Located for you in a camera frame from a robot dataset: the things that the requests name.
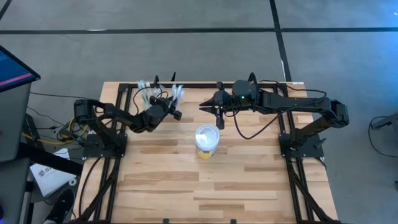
monitor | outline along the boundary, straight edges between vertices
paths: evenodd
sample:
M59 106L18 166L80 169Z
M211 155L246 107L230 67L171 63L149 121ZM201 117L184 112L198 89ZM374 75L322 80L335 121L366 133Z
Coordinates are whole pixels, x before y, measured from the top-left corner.
M0 93L39 79L39 74L0 45Z

wooden table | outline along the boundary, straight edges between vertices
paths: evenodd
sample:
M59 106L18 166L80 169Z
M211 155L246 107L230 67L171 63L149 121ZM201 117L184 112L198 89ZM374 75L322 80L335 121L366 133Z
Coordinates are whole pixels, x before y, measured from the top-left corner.
M104 83L100 100L115 103L118 85L118 82ZM304 85L289 85L304 88ZM161 223L163 218L172 223L229 223L231 219L237 219L238 223L295 222L286 164L280 155L277 121L256 138L245 140L236 131L233 118L225 118L216 155L200 159L195 154L195 131L204 124L215 125L216 120L212 114L200 111L198 105L215 91L186 88L180 105L181 121L167 117L153 133L126 131L128 144L121 160L113 223ZM306 93L289 90L289 96L306 97ZM136 101L142 109L142 98L137 97ZM129 112L136 112L133 103ZM313 120L310 113L293 115L298 128ZM250 136L274 116L242 111L237 119L242 132ZM284 119L289 130L287 118ZM94 161L85 162L82 180ZM88 179L83 209L98 192L103 161L99 161ZM325 168L315 159L304 159L304 166L310 193L326 214L337 219ZM76 198L76 214L82 185L83 181ZM301 194L299 197L306 218ZM102 218L107 201L106 195Z

cable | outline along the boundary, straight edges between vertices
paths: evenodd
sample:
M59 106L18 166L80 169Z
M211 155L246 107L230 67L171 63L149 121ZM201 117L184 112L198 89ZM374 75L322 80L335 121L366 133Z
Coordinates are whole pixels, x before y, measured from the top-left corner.
M321 160L320 157L314 157L314 158L315 158L316 160L318 160L318 161L325 167L325 170L328 170L328 168L327 168L325 162L324 162L323 160Z
M166 93L166 94L167 94L166 98L169 97L169 93L167 93L166 91L162 91L162 92L160 92L160 93L156 96L156 98L158 98L159 96L162 97L162 96L163 96L163 93Z
M57 138L53 138L53 137L50 137L50 136L46 136L46 135L44 135L44 134L40 134L39 136L40 136L40 137L45 137L45 138L49 138L49 139L53 139L53 140L60 141L60 140L57 139ZM74 146L80 146L79 144L74 144L74 143L69 143L69 144L72 144L72 145L74 145Z
M95 113L98 113L98 114L104 113L104 111L98 111L98 107L97 106L94 108L94 110L95 110Z
M238 108L238 112L236 112L236 114L235 114L235 115L237 115L237 114L238 114L238 113L241 111L242 104L241 104L241 99L237 98L236 96L235 96L235 99L238 99L238 101L239 101L239 108ZM228 117L228 118L230 118L230 117L233 117L233 116L234 116L234 114L232 114L232 115L228 115L228 114L226 114L226 111L224 111L224 115L225 115L226 117Z
M66 153L69 153L69 152L77 151L77 150L80 150L80 149L83 149L83 147L78 147L78 148L76 148L76 149L70 149L70 150L68 150L67 152L58 152L58 153L54 153L54 155L62 155L62 154L66 154Z
M35 109L33 109L33 108L29 107L29 106L27 106L27 107L28 107L29 109L31 109L32 111L35 111L35 113L37 113L39 116L43 116L43 117L46 117L46 118L50 118L52 121L54 121L54 122L56 122L56 123L58 123L58 124L64 125L63 123L61 123L61 122L59 122L59 121L57 121L57 120L51 118L51 117L48 116L48 115L40 114L39 112L37 112L37 110L35 110Z
M371 122L369 122L369 127L368 127L369 142L371 143L373 149L374 149L376 152L378 152L379 154L381 154L381 155L383 155L383 156L387 156L387 157L398 158L398 156L387 155L387 154L384 154L384 153L380 152L378 149L376 149L376 147L374 147L374 144L373 144L373 142L372 142L372 138L371 138L371 126L372 126L372 122L373 122L375 119L386 118L386 117L387 117L387 116L378 116L378 117L373 118L373 119L371 120Z
M51 127L48 127L48 128L36 128L36 129L37 130L46 130L46 129L55 130L55 129L60 128L60 127L62 127L62 125L60 125L60 126L51 126Z
M84 128L84 130L83 130L83 132L80 134L80 137L82 137L82 135L84 135L84 133L85 133L86 130L87 130L87 127L88 127L88 126L86 125L85 128ZM42 143L54 144L54 145L70 144L70 143L72 143L72 142L75 141L74 139L72 139L72 140L70 140L70 141L65 141L65 142L63 142L62 140L58 139L58 134L60 134L60 133L57 133L57 140L58 140L58 141L61 141L61 142L51 142L51 141L46 141L46 140L43 140L43 139L38 139L38 141L39 141L39 142L42 142ZM23 135L25 138L33 139L32 136L29 136L29 135L27 135L27 134L25 134L25 133L22 133L22 135Z
M147 89L147 88L151 88L151 87L150 87L150 86L147 86L147 87L144 87L144 88L139 89L138 91L136 91L136 93L135 93L134 96L132 97L132 102L134 103L134 105L135 105L136 108L137 108L137 113L136 113L136 115L137 115L138 112L139 112L139 109L138 109L138 106L137 106L137 103L136 103L136 96L137 96L137 94L138 94L141 90L145 90L145 89Z
M104 125L105 126L107 126L110 122L112 122L113 121L113 119L112 120L110 120L110 121L108 121L107 123L105 123Z
M27 134L25 134L25 133L22 133L22 135L23 135L25 138L33 139L32 136L29 136L29 135L27 135ZM59 145L59 144L70 144L70 143L74 142L75 140L71 140L71 141L67 141L67 142L51 142L51 141L46 141L46 140L38 139L38 141L39 141L39 142L42 142L42 143L46 143L46 144Z
M73 219L76 220L75 212L73 212L73 210L71 210L71 212L72 212L72 215L73 215Z
M275 82L278 85L282 85L280 82L275 81L275 80L261 80L260 82ZM290 87L288 85L286 85L287 88L290 88L291 90L295 90L295 91L312 91L312 92L316 92L316 93L323 93L322 98L326 97L326 92L325 91L321 91L321 90L310 90L310 89L296 89L293 87Z
M85 187L86 187L86 184L87 184L87 180L88 180L88 178L89 178L91 172L93 171L95 165L97 164L98 161L100 161L100 159L101 159L100 157L97 158L97 160L95 160L95 162L93 163L93 165L92 165L91 168L89 169L89 171L88 171L88 173L87 173L87 176L86 176L86 179L85 179L85 181L84 181L84 183L83 183L83 187L81 188L81 192L80 192L80 201L79 201L79 217L81 216L81 202L83 201L83 200L82 200L82 199L83 199L83 193L84 193L84 191L85 191Z
M35 93L35 92L31 92L30 94L41 95L41 96L54 96L54 97L65 97L65 98L77 98L77 99L86 99L86 100L90 100L90 98L82 97L82 96L54 95L54 94Z
M46 203L47 205L54 205L53 203L46 202L45 200L43 202Z

concrete floor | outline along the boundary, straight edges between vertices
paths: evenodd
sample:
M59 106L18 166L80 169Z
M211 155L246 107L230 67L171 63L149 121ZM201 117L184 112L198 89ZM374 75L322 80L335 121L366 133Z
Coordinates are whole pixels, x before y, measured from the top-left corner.
M398 2L276 0L285 27L398 27ZM273 27L266 0L13 0L0 30ZM398 159L369 144L371 118L398 111L398 33L283 34L292 80L348 105L351 123L322 133L338 216L347 223L395 223ZM284 81L273 32L256 34L0 35L0 44L42 79L32 91L99 98L105 81L259 79ZM73 99L31 95L29 106L65 122ZM37 126L51 126L33 112ZM53 133L42 131L42 134ZM372 133L398 155L392 129ZM50 207L36 206L34 223Z

yellow cable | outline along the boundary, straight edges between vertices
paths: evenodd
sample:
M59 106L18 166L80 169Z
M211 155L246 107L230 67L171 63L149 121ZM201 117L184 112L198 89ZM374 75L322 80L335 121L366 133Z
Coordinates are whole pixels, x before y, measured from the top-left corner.
M69 128L68 128L69 131L70 131L70 126L72 125L72 122L74 119L75 119L75 117L72 117L72 119L69 121Z
M29 136L29 135L27 135L27 134L25 134L25 133L22 133L22 135L23 135L24 137L26 137L26 138L33 139L32 136ZM70 141L67 141L67 142L50 142L50 141L38 139L38 141L39 141L39 142L42 142L42 143L47 143L47 144L69 144L69 143L74 142L75 140L70 140Z
M72 118L72 119L70 120L70 122L69 122L69 131L70 131L70 127L71 127L72 122L73 122L74 119L75 119L75 118ZM82 136L84 135L84 133L87 131L87 128L88 128L88 125L85 126L83 132L80 134L80 137L82 137ZM22 135L23 135L24 137L26 137L26 138L33 139L32 136L29 136L29 135L27 135L27 134L25 134L25 133L22 133ZM39 141L39 142L42 142L42 143L47 143L47 144L62 145L62 144L70 144L70 143L74 142L75 140L70 140L70 141L66 141L66 142L51 142L51 141L46 141L46 140L38 139L38 141Z

